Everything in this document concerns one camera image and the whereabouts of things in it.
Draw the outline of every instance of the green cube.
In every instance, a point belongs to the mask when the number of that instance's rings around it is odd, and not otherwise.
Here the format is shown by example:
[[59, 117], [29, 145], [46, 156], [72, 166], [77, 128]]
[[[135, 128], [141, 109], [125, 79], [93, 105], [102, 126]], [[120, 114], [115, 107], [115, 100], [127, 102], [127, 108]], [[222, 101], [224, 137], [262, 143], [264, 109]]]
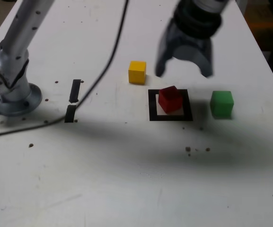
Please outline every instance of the green cube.
[[234, 100], [230, 91], [213, 91], [210, 102], [211, 112], [217, 118], [229, 118]]

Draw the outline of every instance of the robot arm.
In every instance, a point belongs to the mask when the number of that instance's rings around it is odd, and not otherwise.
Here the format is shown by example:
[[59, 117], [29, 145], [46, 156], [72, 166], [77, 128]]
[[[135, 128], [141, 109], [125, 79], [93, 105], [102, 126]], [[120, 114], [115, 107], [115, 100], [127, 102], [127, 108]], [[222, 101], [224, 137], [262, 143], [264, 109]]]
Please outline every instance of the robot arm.
[[16, 116], [34, 110], [41, 90], [28, 83], [28, 46], [54, 0], [24, 0], [0, 43], [0, 114]]
[[[24, 0], [0, 43], [0, 114], [17, 116], [34, 110], [41, 90], [26, 78], [28, 46], [54, 0]], [[161, 39], [156, 75], [162, 76], [172, 57], [192, 61], [202, 74], [212, 74], [210, 37], [221, 24], [228, 0], [180, 0]]]
[[172, 57], [195, 63], [205, 77], [213, 74], [210, 37], [221, 25], [228, 0], [180, 0], [159, 45], [155, 73], [162, 76]]

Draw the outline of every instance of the red cube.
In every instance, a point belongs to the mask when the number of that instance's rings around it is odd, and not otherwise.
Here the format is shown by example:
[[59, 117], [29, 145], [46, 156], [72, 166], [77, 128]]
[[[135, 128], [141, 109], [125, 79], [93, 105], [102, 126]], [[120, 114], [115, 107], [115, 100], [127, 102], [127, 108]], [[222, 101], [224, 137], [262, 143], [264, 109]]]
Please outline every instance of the red cube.
[[159, 90], [159, 104], [165, 113], [179, 110], [183, 105], [183, 97], [175, 86]]

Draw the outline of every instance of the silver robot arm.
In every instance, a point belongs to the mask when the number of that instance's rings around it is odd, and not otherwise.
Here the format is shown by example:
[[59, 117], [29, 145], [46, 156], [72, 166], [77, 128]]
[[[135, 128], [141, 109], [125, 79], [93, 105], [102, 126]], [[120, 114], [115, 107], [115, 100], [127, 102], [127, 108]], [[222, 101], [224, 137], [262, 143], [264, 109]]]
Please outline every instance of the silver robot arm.
[[54, 0], [24, 0], [0, 43], [0, 114], [17, 116], [34, 110], [41, 90], [26, 78], [28, 46]]

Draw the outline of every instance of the black square marker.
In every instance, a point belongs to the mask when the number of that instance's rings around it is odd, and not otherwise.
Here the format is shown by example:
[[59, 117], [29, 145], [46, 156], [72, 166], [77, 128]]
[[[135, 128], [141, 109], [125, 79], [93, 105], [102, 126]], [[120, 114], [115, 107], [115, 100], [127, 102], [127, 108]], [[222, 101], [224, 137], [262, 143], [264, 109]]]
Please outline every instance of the black square marker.
[[183, 97], [183, 107], [182, 107], [182, 113], [181, 114], [165, 114], [165, 115], [159, 115], [157, 111], [157, 100], [156, 96], [159, 94], [158, 89], [149, 89], [148, 90], [148, 97], [149, 97], [149, 116], [150, 121], [160, 121], [160, 122], [166, 122], [166, 121], [193, 121], [192, 112], [191, 112], [191, 106], [189, 101], [189, 95], [187, 89], [179, 89], [179, 93]]

